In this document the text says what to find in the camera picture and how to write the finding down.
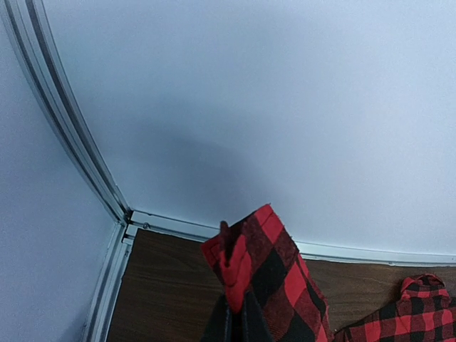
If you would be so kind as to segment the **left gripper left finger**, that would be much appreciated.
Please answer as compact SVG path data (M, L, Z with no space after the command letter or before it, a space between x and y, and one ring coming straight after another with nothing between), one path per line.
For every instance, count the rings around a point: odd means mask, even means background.
M232 310L222 294L214 305L204 329L201 342L230 342L232 340Z

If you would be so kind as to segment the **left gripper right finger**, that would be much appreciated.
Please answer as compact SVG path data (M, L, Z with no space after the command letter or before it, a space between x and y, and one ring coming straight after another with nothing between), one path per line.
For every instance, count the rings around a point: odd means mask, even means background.
M261 307L252 292L247 292L244 296L241 319L243 342L274 341L264 320Z

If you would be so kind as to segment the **red black plaid shirt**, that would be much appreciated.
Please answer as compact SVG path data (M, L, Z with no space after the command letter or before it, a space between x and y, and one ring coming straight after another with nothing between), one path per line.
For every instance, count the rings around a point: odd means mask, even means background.
M329 327L327 300L299 257L289 269L277 259L265 261L256 271L247 266L236 271L223 268L221 262L210 267L232 310L231 341L242 341L241 312L247 292L255 295L274 341L455 339L455 298L433 274L406 278L397 301L334 333Z

